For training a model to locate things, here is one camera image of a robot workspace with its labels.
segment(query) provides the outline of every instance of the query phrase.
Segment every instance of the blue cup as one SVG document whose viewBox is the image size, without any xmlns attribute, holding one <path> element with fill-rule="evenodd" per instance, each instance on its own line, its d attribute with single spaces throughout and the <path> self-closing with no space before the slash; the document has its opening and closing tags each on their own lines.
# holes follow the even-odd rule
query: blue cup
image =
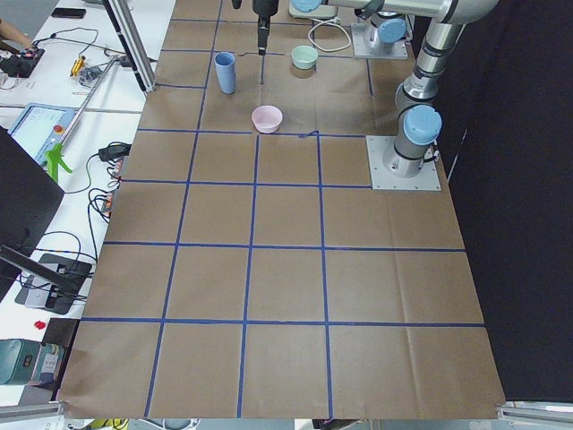
<svg viewBox="0 0 573 430">
<path fill-rule="evenodd" d="M 236 86 L 235 56 L 230 52 L 219 52 L 215 56 L 215 70 L 221 90 L 225 94 L 233 94 Z"/>
</svg>

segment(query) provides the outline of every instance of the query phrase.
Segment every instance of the grey robot arm segment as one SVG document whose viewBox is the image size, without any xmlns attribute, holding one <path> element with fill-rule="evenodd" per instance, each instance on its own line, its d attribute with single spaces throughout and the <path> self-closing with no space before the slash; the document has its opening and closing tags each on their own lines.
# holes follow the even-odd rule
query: grey robot arm segment
<svg viewBox="0 0 573 430">
<path fill-rule="evenodd" d="M 329 4 L 353 9 L 369 9 L 375 12 L 395 12 L 409 15 L 428 16 L 445 24 L 468 24 L 487 15 L 499 0 L 309 0 L 316 9 Z"/>
</svg>

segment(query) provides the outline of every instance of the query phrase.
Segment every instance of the cable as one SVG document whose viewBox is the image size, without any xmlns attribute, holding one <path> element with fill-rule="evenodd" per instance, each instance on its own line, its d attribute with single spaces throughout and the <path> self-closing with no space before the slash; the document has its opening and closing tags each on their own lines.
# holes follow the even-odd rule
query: cable
<svg viewBox="0 0 573 430">
<path fill-rule="evenodd" d="M 435 150 L 432 154 L 431 157 L 429 157 L 428 159 L 423 159 L 424 163 L 429 163 L 431 161 L 435 161 L 436 163 L 438 162 L 438 160 L 440 159 L 440 151 L 439 150 Z"/>
<path fill-rule="evenodd" d="M 21 248 L 31 249 L 33 251 L 41 251 L 43 253 L 78 254 L 78 255 L 83 255 L 84 257 L 89 257 L 94 262 L 96 261 L 96 258 L 93 255 L 86 253 L 79 253 L 78 251 L 65 251 L 64 249 L 32 248 L 31 246 L 22 246 Z"/>
<path fill-rule="evenodd" d="M 323 52 L 338 52 L 341 51 L 343 49 L 346 49 L 347 47 L 350 47 L 352 45 L 352 39 L 350 38 L 350 35 L 348 34 L 348 31 L 346 31 L 344 29 L 344 27 L 342 27 L 340 25 L 340 18 L 338 18 L 337 16 L 330 19 L 330 20 L 326 20 L 326 21 L 320 21 L 320 20 L 313 20 L 314 22 L 318 22 L 317 24 L 315 24 L 308 32 L 308 39 L 311 41 L 311 43 L 317 47 L 319 50 L 323 51 Z M 342 30 L 342 32 L 344 33 L 344 35 L 346 36 L 346 38 L 348 39 L 348 43 L 346 43 L 343 47 L 321 47 L 318 43 L 316 43 L 313 38 L 312 35 L 313 33 L 322 25 L 328 25 L 330 27 L 335 27 L 337 29 Z"/>
<path fill-rule="evenodd" d="M 57 35 L 59 33 L 66 33 L 69 31 L 76 31 L 76 30 L 85 30 L 85 31 L 95 31 L 96 35 L 94 36 L 93 40 L 91 42 L 83 42 L 80 40 L 74 40 L 74 39 L 66 39 L 66 38 L 58 38 Z M 81 54 L 83 54 L 89 47 L 100 47 L 102 49 L 106 49 L 106 47 L 101 47 L 101 46 L 97 46 L 94 45 L 94 43 L 96 42 L 96 40 L 98 39 L 99 36 L 99 30 L 98 29 L 86 29 L 85 27 L 74 27 L 73 29 L 68 29 L 68 30 L 60 30 L 60 31 L 55 31 L 54 33 L 50 34 L 49 38 L 43 38 L 43 39 L 38 39 L 38 40 L 34 40 L 34 42 L 32 43 L 34 46 L 38 46 L 38 44 L 40 42 L 44 42 L 46 40 L 50 40 L 50 39 L 58 39 L 58 40 L 66 40 L 68 42 L 74 42 L 74 43 L 82 43 L 84 45 L 86 45 L 86 47 L 84 49 L 82 49 L 79 53 L 78 56 L 81 56 Z"/>
<path fill-rule="evenodd" d="M 52 288 L 46 288 L 48 285 L 52 285 L 51 282 L 46 282 L 42 285 L 36 286 L 36 285 L 32 285 L 31 283 L 30 284 L 27 283 L 28 282 L 27 280 L 22 282 L 21 275 L 18 275 L 18 278 L 15 280 L 18 281 L 18 283 L 21 285 L 21 287 L 25 288 L 25 289 L 40 289 L 42 291 L 47 291 L 48 293 L 52 292 Z M 88 298 L 87 296 L 84 296 L 82 294 L 70 293 L 64 289 L 58 289 L 57 294 L 58 294 L 58 296 L 61 296 L 61 297 L 68 297 L 68 298 L 72 298 L 73 300 L 78 300 L 78 301 L 82 301 L 82 302 L 85 302 Z"/>
<path fill-rule="evenodd" d="M 74 233 L 70 233 L 69 231 L 63 231 L 63 230 L 48 231 L 47 233 L 44 233 L 44 236 L 57 235 L 57 234 L 71 236 L 78 243 L 78 252 L 76 253 L 75 260 L 73 261 L 73 266 L 77 265 L 78 261 L 80 260 L 80 253 L 81 253 L 81 240 L 80 240 L 80 238 L 77 237 Z"/>
<path fill-rule="evenodd" d="M 16 88 L 19 84 L 20 84 L 20 78 L 16 78 L 16 79 L 14 80 L 14 84 L 12 85 L 12 87 L 10 87 L 10 88 L 0 87 L 0 90 L 4 90 L 4 91 L 13 90 L 13 89 Z"/>
<path fill-rule="evenodd" d="M 193 430 L 201 422 L 201 420 L 199 418 L 186 418 L 186 419 L 189 419 L 189 425 L 187 425 L 185 428 L 181 428 L 181 430 Z M 167 419 L 166 418 L 161 419 L 161 426 L 157 423 L 154 423 L 151 419 L 148 419 L 148 418 L 139 418 L 137 420 L 143 421 L 144 423 L 149 424 L 151 426 L 154 426 L 155 428 L 158 428 L 159 430 L 175 430 L 173 427 L 167 426 L 167 424 L 166 424 Z"/>
<path fill-rule="evenodd" d="M 89 190 L 91 187 L 91 173 L 90 173 L 90 166 L 89 163 L 90 161 L 92 161 L 93 159 L 95 159 L 98 156 L 98 154 L 93 154 L 91 157 L 88 158 L 88 160 L 86 161 L 86 172 L 88 173 L 88 179 L 89 182 L 86 186 L 84 186 L 81 190 L 76 190 L 76 191 L 66 191 L 64 192 L 64 194 L 77 194 L 77 193 L 83 193 L 86 190 Z"/>
<path fill-rule="evenodd" d="M 111 420 L 111 426 L 114 428 L 114 430 L 124 430 L 128 424 L 129 419 L 127 418 L 114 418 Z"/>
<path fill-rule="evenodd" d="M 92 197 L 92 192 L 98 191 L 103 194 L 98 194 Z M 101 212 L 99 209 L 97 202 L 106 202 L 107 201 L 107 191 L 102 190 L 101 188 L 92 188 L 88 191 L 88 223 L 90 224 L 90 235 L 91 235 L 91 243 L 93 244 L 93 251 L 95 255 L 95 261 L 98 261 L 98 245 L 96 244 L 96 236 L 93 232 L 93 223 L 91 222 L 91 210 L 93 209 L 96 211 L 99 216 L 104 220 L 104 222 L 109 223 L 109 219 Z"/>
</svg>

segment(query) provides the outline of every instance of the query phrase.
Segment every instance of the computer monitor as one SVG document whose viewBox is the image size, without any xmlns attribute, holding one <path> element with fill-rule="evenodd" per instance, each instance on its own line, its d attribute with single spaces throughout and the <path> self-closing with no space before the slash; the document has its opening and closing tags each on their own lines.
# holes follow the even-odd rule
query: computer monitor
<svg viewBox="0 0 573 430">
<path fill-rule="evenodd" d="M 41 263 L 65 268 L 53 271 L 29 258 L 55 216 L 64 191 L 2 127 L 0 160 L 0 299 L 21 271 L 26 271 L 50 284 L 51 301 L 44 307 L 65 314 L 91 265 L 57 255 L 43 255 Z M 25 304 L 30 291 L 30 286 L 22 288 L 16 301 Z"/>
</svg>

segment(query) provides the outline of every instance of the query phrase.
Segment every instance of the metal base plate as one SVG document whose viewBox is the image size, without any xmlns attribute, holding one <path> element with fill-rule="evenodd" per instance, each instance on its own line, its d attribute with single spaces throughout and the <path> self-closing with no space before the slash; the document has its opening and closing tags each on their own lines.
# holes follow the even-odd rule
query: metal base plate
<svg viewBox="0 0 573 430">
<path fill-rule="evenodd" d="M 366 136 L 370 178 L 373 190 L 408 190 L 408 191 L 441 191 L 440 179 L 436 164 L 431 161 L 424 163 L 420 173 L 414 177 L 398 177 L 392 175 L 382 162 L 382 154 L 386 148 L 394 144 L 395 136 Z M 432 156 L 432 150 L 426 153 L 426 158 Z"/>
<path fill-rule="evenodd" d="M 370 27 L 367 24 L 352 24 L 352 43 L 355 48 L 356 58 L 385 58 L 387 60 L 407 60 L 408 51 L 404 40 L 396 43 L 380 43 L 377 47 L 371 47 L 364 41 L 364 33 Z"/>
</svg>

